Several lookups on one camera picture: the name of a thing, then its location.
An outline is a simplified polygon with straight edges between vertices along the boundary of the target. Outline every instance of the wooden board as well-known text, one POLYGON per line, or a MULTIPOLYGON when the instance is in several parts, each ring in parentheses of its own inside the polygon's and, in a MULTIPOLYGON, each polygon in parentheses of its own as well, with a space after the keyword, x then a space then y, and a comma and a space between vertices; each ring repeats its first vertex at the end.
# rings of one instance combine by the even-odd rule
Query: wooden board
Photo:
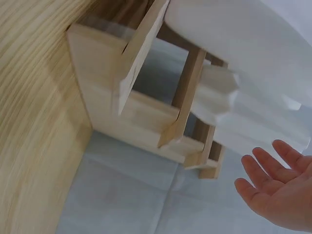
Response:
MULTIPOLYGON (((214 66, 227 67, 227 63, 217 57, 212 56, 211 64, 214 66)), ((217 179, 223 163, 225 148, 213 141, 215 127, 210 126, 200 119, 196 120, 193 138, 205 142, 204 150, 200 154, 190 155, 184 162, 186 169, 200 168, 200 179, 217 179), (217 162, 217 167, 209 168, 207 162, 210 160, 217 162)))
POLYGON ((64 33, 90 2, 0 3, 1 234, 55 233, 92 131, 64 33))
POLYGON ((189 51, 172 101, 172 105, 179 108, 180 112, 176 121, 161 134, 158 147, 182 138, 205 57, 206 52, 196 46, 189 51))
POLYGON ((122 52, 112 72, 112 113, 120 115, 145 58, 163 23, 169 0, 155 0, 122 52))
POLYGON ((101 24, 101 20, 107 20, 137 29, 153 2, 154 0, 98 0, 79 22, 92 16, 94 26, 101 24))

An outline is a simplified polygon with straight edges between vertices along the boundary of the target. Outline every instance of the human hand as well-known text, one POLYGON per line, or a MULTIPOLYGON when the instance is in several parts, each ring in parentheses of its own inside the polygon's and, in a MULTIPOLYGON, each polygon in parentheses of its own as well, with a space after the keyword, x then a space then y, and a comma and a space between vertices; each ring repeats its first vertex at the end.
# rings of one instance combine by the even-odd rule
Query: human hand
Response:
POLYGON ((258 215, 280 227, 312 232, 312 156, 303 156, 281 140, 273 147, 291 167, 286 169, 261 148, 242 157, 253 187, 239 178, 235 187, 247 205, 258 215))

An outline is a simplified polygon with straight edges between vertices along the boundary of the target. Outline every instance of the white fabric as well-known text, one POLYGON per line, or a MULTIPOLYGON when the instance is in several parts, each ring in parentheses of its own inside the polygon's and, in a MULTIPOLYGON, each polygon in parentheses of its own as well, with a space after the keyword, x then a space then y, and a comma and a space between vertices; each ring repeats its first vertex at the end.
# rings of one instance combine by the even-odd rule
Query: white fabric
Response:
POLYGON ((94 133, 57 234, 294 234, 253 213, 234 187, 245 177, 226 151, 218 180, 94 133))
POLYGON ((311 3, 272 2, 171 0, 165 21, 187 40, 227 61, 243 80, 253 80, 272 101, 289 109, 298 105, 292 99, 312 106, 311 16, 303 11, 311 3))

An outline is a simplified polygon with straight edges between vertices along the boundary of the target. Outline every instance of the light wood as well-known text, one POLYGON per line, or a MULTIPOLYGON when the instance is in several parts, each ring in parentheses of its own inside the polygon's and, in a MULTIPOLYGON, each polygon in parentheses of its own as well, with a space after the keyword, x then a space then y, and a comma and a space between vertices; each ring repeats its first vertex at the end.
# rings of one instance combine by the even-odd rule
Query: light wood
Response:
POLYGON ((1 1, 1 234, 55 233, 92 132, 64 33, 90 3, 1 1))
MULTIPOLYGON (((102 108, 109 109, 111 115, 121 114, 152 42, 163 23, 168 3, 169 0, 155 0, 130 41, 88 27, 91 26, 90 23, 88 26, 73 24, 67 31, 82 92, 85 93, 84 82, 88 83, 89 79, 96 80, 102 92, 110 93, 110 96, 103 100, 102 108)), ((123 15, 124 8, 118 9, 115 13, 123 15)), ((87 14, 80 19, 80 22, 86 18, 88 18, 87 14)), ((129 20, 134 19, 136 19, 135 15, 129 17, 129 20)), ((99 24, 97 19, 94 24, 96 28, 99 24)))
POLYGON ((180 112, 176 121, 161 134, 158 147, 163 147, 182 138, 205 56, 206 52, 195 46, 189 51, 172 101, 172 105, 179 108, 180 112))
POLYGON ((98 28, 102 20, 137 29, 154 0, 98 0, 79 19, 83 23, 92 16, 92 26, 98 28))
POLYGON ((112 113, 120 115, 128 95, 156 37, 169 0, 154 0, 135 34, 122 52, 120 66, 112 73, 112 113))
MULTIPOLYGON (((212 57, 212 65, 227 67, 224 61, 212 57)), ((215 127, 205 124, 200 119, 196 120, 193 138, 205 142, 204 150, 200 153, 187 156, 184 162, 185 169, 199 168, 199 178, 217 179, 223 162, 224 147, 213 141, 215 127), (217 162, 216 168, 209 168, 207 162, 210 160, 217 162)))
POLYGON ((216 168, 201 169, 199 172, 200 179, 218 179, 221 166, 223 163, 225 148, 217 142, 213 142, 209 158, 217 160, 218 164, 216 168))
POLYGON ((210 153, 213 140, 214 140, 214 133, 215 133, 215 127, 209 126, 208 132, 206 134, 205 146, 204 146, 203 151, 187 156, 183 163, 183 166, 185 169, 209 167, 212 160, 218 162, 218 160, 209 157, 209 153, 210 153))

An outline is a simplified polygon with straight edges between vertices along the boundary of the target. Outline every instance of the wooden rack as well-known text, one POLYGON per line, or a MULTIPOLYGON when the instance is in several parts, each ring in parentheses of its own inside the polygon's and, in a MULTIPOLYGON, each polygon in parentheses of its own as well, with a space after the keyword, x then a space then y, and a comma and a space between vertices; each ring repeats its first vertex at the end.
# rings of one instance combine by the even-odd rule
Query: wooden rack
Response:
MULTIPOLYGON (((200 178, 217 178, 224 147, 213 141, 215 127, 198 119, 192 137, 183 133, 204 60, 226 64, 163 23, 168 3, 155 0, 138 6, 140 12, 145 9, 140 20, 137 14, 110 19, 135 29, 128 39, 99 30, 97 21, 95 26, 83 25, 82 19, 72 24, 67 38, 76 76, 95 130, 183 163, 185 169, 200 169, 200 178), (132 90, 156 36, 189 51, 172 105, 132 90)), ((94 5, 87 14, 96 12, 98 17, 100 9, 94 5)))

